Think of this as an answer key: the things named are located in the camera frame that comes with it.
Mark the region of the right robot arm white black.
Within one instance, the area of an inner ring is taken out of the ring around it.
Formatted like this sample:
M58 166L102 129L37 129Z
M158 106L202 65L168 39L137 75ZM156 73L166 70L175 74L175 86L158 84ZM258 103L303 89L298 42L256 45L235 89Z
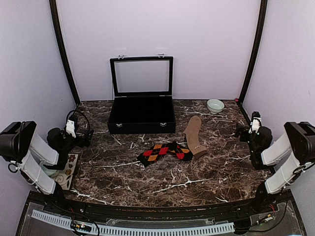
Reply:
M255 118L250 126L237 124L235 135L249 145L256 170L279 168L259 185L251 209L262 213L274 194L283 192L315 165L315 128L308 122L286 122L285 132L273 142L272 132Z

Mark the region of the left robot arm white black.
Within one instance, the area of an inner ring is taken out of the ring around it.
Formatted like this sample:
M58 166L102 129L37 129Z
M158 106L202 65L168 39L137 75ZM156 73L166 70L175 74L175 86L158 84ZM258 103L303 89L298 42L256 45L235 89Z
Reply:
M76 134L74 122L67 121L64 130L53 128L43 140L34 121L13 122L0 133L0 155L12 173L20 172L24 179L51 198L50 206L58 214L69 211L62 187L48 174L66 167L69 153L75 147L88 147L94 130L88 128L82 136Z

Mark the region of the argyle red orange black sock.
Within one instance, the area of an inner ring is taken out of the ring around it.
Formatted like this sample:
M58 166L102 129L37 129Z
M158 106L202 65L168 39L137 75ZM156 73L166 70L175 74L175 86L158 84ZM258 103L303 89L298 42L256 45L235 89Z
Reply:
M192 152L177 142L173 141L167 144L155 144L149 150L137 156L137 160L148 167L166 155L171 155L181 161L191 161L193 159Z

